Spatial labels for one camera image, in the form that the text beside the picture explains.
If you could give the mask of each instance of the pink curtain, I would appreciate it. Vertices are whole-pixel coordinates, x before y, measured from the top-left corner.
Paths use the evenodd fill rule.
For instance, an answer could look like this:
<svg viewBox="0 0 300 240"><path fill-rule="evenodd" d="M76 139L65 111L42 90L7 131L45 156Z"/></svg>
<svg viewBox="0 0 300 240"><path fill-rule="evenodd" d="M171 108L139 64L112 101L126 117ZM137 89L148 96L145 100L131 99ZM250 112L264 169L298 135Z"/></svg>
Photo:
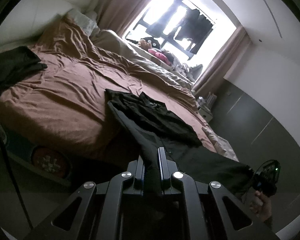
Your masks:
<svg viewBox="0 0 300 240"><path fill-rule="evenodd" d="M193 85L195 97L205 97L209 92L216 92L227 71L250 42L246 30L239 26Z"/></svg>
<svg viewBox="0 0 300 240"><path fill-rule="evenodd" d="M99 0L95 12L100 29L110 29L120 37L151 0Z"/></svg>

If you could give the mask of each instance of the cable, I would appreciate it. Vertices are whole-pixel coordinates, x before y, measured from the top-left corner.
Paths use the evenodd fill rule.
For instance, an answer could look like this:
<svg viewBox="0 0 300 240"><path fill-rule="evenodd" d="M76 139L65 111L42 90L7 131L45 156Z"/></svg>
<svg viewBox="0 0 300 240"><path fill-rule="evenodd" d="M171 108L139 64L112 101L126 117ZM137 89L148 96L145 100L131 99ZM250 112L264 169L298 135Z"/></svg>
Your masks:
<svg viewBox="0 0 300 240"><path fill-rule="evenodd" d="M4 142L2 141L1 137L0 137L0 150L2 152L3 160L4 160L4 163L6 164L6 167L7 167L9 176L10 176L10 179L12 180L12 184L13 184L13 186L15 188L15 191L16 191L16 193L18 195L19 202L20 202L21 207L23 209L23 212L24 212L24 214L26 216L26 219L27 219L27 222L29 224L29 227L32 230L33 229L33 225L31 223L31 220L30 220L30 217L29 217L29 213L28 213L28 211L26 209L26 205L25 205L25 203L23 201L23 198L21 196L21 193L20 193L19 186L17 184L16 178L13 175L12 168L11 168L11 165L10 165L10 161L9 161L9 158L8 158L7 149L6 149L5 145L4 145Z"/></svg>
<svg viewBox="0 0 300 240"><path fill-rule="evenodd" d="M260 169L263 165L265 165L265 164L268 163L268 162L273 162L273 161L276 161L276 160L268 160L268 161L265 161L265 162L262 163L262 164L259 166L259 168L257 168L256 171L253 173L253 176L252 176L251 179L250 179L249 187L248 187L248 189L247 189L246 192L245 192L245 195L246 195L246 196L245 196L245 199L244 199L244 201L242 201L243 204L245 204L246 201L247 201L248 191L249 191L249 189L250 189L250 187L251 187L251 183L253 182L253 179L254 179L254 176L256 175L256 173L259 171L259 169Z"/></svg>

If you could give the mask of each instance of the silver screw head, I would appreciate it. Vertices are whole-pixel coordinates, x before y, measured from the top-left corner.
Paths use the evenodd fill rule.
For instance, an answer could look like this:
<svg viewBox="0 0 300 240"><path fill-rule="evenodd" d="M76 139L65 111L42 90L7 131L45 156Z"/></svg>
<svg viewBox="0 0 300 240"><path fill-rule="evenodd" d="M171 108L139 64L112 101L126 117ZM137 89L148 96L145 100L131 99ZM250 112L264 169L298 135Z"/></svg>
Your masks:
<svg viewBox="0 0 300 240"><path fill-rule="evenodd" d="M84 188L89 189L94 186L94 183L92 181L87 181L85 184L83 184Z"/></svg>
<svg viewBox="0 0 300 240"><path fill-rule="evenodd" d="M213 182L211 182L211 187L213 187L213 188L220 188L221 184L220 184L220 182L213 181Z"/></svg>
<svg viewBox="0 0 300 240"><path fill-rule="evenodd" d="M180 171L176 171L173 173L173 177L175 177L177 179L181 179L183 177L183 173Z"/></svg>
<svg viewBox="0 0 300 240"><path fill-rule="evenodd" d="M125 171L125 172L121 173L121 176L126 179L126 178L130 178L132 176L132 174L131 174L131 172Z"/></svg>

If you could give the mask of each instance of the wrinkled sheet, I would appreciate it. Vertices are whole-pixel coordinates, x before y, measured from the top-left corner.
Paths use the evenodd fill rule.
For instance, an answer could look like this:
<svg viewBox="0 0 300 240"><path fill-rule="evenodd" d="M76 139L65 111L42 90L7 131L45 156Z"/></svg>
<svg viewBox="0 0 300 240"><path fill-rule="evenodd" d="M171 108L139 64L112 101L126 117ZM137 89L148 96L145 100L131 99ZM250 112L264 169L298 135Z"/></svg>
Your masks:
<svg viewBox="0 0 300 240"><path fill-rule="evenodd" d="M164 102L215 152L201 130L207 123L197 113L189 90L95 47L70 19L53 24L30 48L48 68L2 93L0 122L33 143L102 159L105 147L120 130L106 106L108 88L136 95L144 92Z"/></svg>
<svg viewBox="0 0 300 240"><path fill-rule="evenodd" d="M96 35L91 35L90 40L92 44L96 47L111 51L122 57L125 57L127 60L143 67L145 70L159 75L165 82L174 86L181 86L185 89L191 90L191 83L184 77L179 77L168 71L171 69L168 65L153 57L150 53L140 49L137 45L127 42L121 39L115 32L111 30L101 30Z"/></svg>

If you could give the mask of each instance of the pink fabric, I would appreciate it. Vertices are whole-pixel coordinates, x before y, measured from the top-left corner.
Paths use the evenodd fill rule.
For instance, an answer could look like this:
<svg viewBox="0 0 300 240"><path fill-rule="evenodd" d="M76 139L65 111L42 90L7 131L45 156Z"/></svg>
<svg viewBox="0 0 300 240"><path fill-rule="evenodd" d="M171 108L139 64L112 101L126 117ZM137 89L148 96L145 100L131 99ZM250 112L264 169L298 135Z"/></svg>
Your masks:
<svg viewBox="0 0 300 240"><path fill-rule="evenodd" d="M48 68L2 93L0 122L33 143L103 160L105 148L120 131L107 107L105 89L109 88L135 95L144 92L164 102L168 110L194 128L205 147L215 152L201 129L207 123L198 114L189 90L95 47L70 19L48 28L31 50ZM115 154L107 161L120 163L114 158Z"/></svg>
<svg viewBox="0 0 300 240"><path fill-rule="evenodd" d="M158 59L162 60L165 64L171 66L171 62L168 60L168 58L164 54L162 54L160 52L157 52L154 49L148 49L148 52L151 55L153 55L153 56L157 57Z"/></svg>
<svg viewBox="0 0 300 240"><path fill-rule="evenodd" d="M100 29L110 29L120 37L151 0L99 0L95 12Z"/></svg>
<svg viewBox="0 0 300 240"><path fill-rule="evenodd" d="M193 85L195 96L205 97L209 92L215 93L227 71L250 42L246 30L242 26L238 27Z"/></svg>

